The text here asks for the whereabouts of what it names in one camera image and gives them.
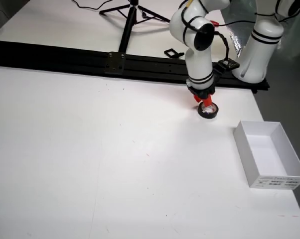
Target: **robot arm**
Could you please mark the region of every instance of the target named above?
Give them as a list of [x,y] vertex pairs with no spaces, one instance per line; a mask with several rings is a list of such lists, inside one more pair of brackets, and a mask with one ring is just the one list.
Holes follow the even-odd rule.
[[256,0],[256,5],[254,29],[236,59],[240,67],[232,71],[239,80],[252,84],[264,80],[268,63],[284,32],[275,14],[295,15],[300,11],[300,0]]
[[170,21],[172,36],[189,47],[185,54],[187,85],[197,101],[203,101],[198,112],[205,118],[213,118],[218,111],[210,96],[214,93],[211,44],[215,29],[205,16],[229,4],[229,0],[189,0]]
[[[211,100],[214,93],[211,44],[216,32],[205,16],[210,11],[227,7],[230,2],[188,0],[181,4],[170,21],[172,36],[189,47],[185,54],[188,88],[198,102],[203,101],[198,108],[199,114],[209,119],[218,111]],[[256,0],[256,3],[256,24],[247,45],[236,59],[240,67],[232,71],[236,78],[248,83],[263,81],[268,62],[283,34],[284,28],[275,14],[291,17],[300,12],[300,0]]]

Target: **table surface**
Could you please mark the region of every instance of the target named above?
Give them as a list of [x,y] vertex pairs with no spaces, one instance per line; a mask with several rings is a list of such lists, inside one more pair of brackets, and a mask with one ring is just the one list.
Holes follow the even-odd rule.
[[[171,17],[179,4],[160,3],[144,6]],[[0,40],[115,51],[113,26],[67,0],[32,0]],[[186,49],[161,28],[136,27],[128,53]],[[263,120],[252,93],[218,88],[213,101],[207,120],[181,85],[0,68],[0,238],[300,238],[293,192],[247,185],[232,134]]]

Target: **open box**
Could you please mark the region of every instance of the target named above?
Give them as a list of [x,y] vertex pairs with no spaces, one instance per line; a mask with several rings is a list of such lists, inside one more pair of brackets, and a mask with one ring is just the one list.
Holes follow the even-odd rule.
[[241,121],[234,138],[250,187],[295,189],[300,185],[300,161],[280,123]]

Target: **cable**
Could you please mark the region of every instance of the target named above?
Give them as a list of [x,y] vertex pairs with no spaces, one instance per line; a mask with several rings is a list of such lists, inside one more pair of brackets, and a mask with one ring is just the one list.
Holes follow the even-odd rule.
[[299,9],[299,11],[298,11],[297,13],[295,13],[293,16],[286,17],[286,18],[280,20],[279,22],[282,22],[282,21],[285,22],[286,20],[292,19],[292,18],[298,16],[299,14],[300,14],[300,9]]
[[7,19],[9,19],[9,17],[7,16],[7,14],[4,11],[0,10],[0,12],[2,12],[7,17]]
[[[299,14],[300,14],[300,9],[299,9],[299,11],[298,11],[297,13],[295,13],[293,16],[286,17],[286,18],[284,18],[284,19],[282,19],[282,20],[279,20],[278,22],[286,22],[286,20],[292,19],[292,18],[298,16]],[[264,14],[258,14],[258,13],[255,13],[255,15],[267,16],[267,15],[264,15]],[[219,26],[228,26],[228,25],[231,25],[231,24],[239,23],[239,22],[255,23],[255,21],[240,20],[240,21],[229,22],[229,23],[226,23],[226,24],[223,24],[223,25],[219,25]]]
[[189,1],[189,0],[184,0],[184,1],[180,4],[179,9],[180,9],[187,1]]
[[226,53],[225,53],[224,60],[228,60],[229,59],[229,53],[230,53],[230,47],[229,47],[228,40],[225,38],[225,36],[222,33],[218,32],[218,31],[215,31],[214,35],[219,36],[222,39],[222,41],[225,45],[225,48],[226,48]]
[[99,10],[103,5],[105,5],[106,3],[113,1],[113,0],[107,0],[105,2],[103,2],[98,8],[93,8],[93,7],[89,7],[89,6],[80,6],[78,2],[76,2],[76,0],[72,0],[74,3],[76,3],[77,7],[81,8],[81,9],[90,9],[90,10]]
[[229,22],[229,23],[222,24],[222,25],[219,25],[219,26],[228,26],[228,25],[231,25],[231,24],[239,23],[239,22],[255,23],[255,21],[240,20],[240,21]]

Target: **tripod stand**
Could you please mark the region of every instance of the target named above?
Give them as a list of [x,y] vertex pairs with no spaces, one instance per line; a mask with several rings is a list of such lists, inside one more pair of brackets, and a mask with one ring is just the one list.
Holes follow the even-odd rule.
[[[126,9],[126,8],[130,8],[128,16],[124,15],[120,11],[120,10]],[[145,18],[144,20],[137,21],[137,9],[140,9],[143,12],[143,17]],[[139,0],[130,0],[130,4],[110,8],[110,9],[107,9],[107,10],[102,10],[102,11],[99,12],[99,14],[105,15],[105,13],[111,12],[111,11],[118,11],[122,16],[124,16],[127,19],[125,29],[124,29],[124,33],[122,34],[122,38],[121,38],[121,42],[120,42],[120,46],[119,46],[119,50],[118,50],[118,52],[123,52],[123,53],[125,53],[127,51],[130,34],[131,34],[131,31],[132,31],[132,28],[133,28],[134,25],[139,24],[141,22],[151,20],[151,19],[158,19],[158,20],[161,20],[161,21],[170,22],[169,19],[167,19],[167,18],[165,18],[165,17],[163,17],[159,14],[156,14],[155,12],[150,11],[150,10],[148,10],[148,9],[142,7],[142,6],[139,6]],[[144,13],[151,14],[152,17],[145,17]]]

